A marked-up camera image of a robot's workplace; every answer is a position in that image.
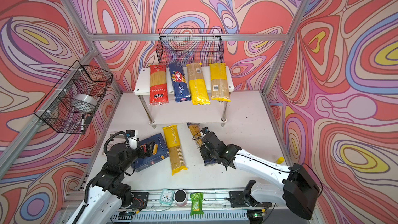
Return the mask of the red spaghetti bag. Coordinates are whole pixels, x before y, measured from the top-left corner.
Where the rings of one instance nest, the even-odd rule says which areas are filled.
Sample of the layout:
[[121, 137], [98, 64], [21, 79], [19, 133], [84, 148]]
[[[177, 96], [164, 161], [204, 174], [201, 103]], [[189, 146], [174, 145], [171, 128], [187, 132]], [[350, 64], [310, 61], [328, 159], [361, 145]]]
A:
[[164, 105], [169, 102], [167, 92], [166, 67], [150, 65], [150, 105]]

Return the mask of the clear yellow spaghetti bag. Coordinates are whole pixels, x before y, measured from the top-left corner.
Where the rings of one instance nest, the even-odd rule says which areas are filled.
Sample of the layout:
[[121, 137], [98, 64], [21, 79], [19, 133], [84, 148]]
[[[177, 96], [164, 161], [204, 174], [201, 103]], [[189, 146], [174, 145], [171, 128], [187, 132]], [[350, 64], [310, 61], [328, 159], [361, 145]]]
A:
[[213, 63], [210, 67], [211, 99], [215, 101], [230, 102], [230, 92], [227, 81], [225, 63]]

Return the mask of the yellow Pastatime spaghetti bag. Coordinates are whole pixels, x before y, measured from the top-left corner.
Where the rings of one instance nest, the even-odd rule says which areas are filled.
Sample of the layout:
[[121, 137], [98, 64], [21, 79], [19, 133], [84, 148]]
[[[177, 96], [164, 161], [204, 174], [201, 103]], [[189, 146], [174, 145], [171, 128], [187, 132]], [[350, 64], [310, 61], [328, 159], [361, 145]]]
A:
[[177, 125], [169, 125], [164, 127], [163, 132], [169, 151], [172, 175], [175, 175], [182, 170], [187, 170], [188, 168], [184, 160]]

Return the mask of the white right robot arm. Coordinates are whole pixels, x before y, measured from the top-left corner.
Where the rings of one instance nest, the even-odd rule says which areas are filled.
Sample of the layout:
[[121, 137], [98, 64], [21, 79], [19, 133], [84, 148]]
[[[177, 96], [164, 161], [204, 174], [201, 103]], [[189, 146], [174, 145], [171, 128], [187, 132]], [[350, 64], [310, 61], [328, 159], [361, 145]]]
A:
[[246, 204], [270, 202], [284, 204], [296, 216], [310, 220], [323, 188], [319, 187], [301, 164], [284, 166], [259, 158], [241, 147], [218, 139], [214, 132], [203, 128], [200, 132], [202, 153], [226, 169], [249, 172], [273, 184], [275, 190], [267, 190], [252, 180], [247, 184], [244, 194]]

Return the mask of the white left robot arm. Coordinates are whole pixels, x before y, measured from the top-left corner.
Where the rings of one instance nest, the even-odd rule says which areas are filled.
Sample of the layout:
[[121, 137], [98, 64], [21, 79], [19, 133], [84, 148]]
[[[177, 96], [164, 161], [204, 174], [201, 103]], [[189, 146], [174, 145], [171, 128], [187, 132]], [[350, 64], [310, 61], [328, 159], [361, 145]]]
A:
[[84, 200], [67, 222], [105, 224], [118, 209], [130, 207], [134, 195], [131, 186], [122, 182], [125, 172], [138, 158], [151, 157], [154, 146], [154, 141], [135, 149], [124, 143], [113, 145], [101, 171], [87, 183]]

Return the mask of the blue Barilla spaghetti box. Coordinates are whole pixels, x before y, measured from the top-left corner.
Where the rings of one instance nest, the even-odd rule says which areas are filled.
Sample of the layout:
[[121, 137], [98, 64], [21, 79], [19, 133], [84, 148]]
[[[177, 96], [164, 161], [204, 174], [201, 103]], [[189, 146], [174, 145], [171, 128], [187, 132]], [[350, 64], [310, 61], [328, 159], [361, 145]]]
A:
[[175, 101], [177, 103], [190, 101], [190, 91], [188, 89], [187, 80], [182, 65], [180, 63], [171, 63], [169, 64], [169, 70]]

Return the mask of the blue Ankara spaghetti bag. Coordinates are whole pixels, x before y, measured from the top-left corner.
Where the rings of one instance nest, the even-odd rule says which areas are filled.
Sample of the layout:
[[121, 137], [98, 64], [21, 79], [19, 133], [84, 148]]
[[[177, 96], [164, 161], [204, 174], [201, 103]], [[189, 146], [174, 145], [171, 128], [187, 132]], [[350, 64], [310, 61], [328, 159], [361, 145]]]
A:
[[212, 164], [215, 164], [215, 161], [213, 158], [210, 157], [210, 155], [207, 153], [206, 146], [202, 142], [202, 128], [198, 123], [187, 123], [187, 127], [190, 130], [191, 134], [193, 135], [192, 139], [195, 141], [201, 157], [204, 161], [205, 166], [210, 166]]

